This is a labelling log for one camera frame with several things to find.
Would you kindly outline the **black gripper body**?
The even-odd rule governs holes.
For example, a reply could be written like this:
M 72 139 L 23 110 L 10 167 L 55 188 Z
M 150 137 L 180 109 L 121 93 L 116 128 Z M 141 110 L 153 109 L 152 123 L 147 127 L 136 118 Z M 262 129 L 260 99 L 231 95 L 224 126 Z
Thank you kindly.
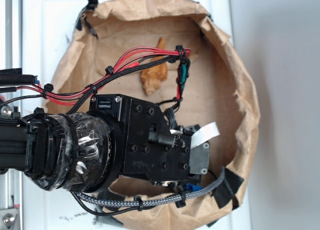
M 103 183 L 110 186 L 119 176 L 155 185 L 200 183 L 203 174 L 190 174 L 192 136 L 198 124 L 173 126 L 152 102 L 121 94 L 96 95 L 89 114 L 111 128 L 106 150 Z

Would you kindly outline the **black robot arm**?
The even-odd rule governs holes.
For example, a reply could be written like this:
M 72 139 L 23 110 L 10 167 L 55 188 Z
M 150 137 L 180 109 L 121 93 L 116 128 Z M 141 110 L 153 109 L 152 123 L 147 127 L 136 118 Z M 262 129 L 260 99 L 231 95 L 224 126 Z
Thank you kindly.
M 0 170 L 23 172 L 40 188 L 96 193 L 119 176 L 155 185 L 198 184 L 210 144 L 192 143 L 198 125 L 177 125 L 172 109 L 126 95 L 97 95 L 89 111 L 7 119 Z

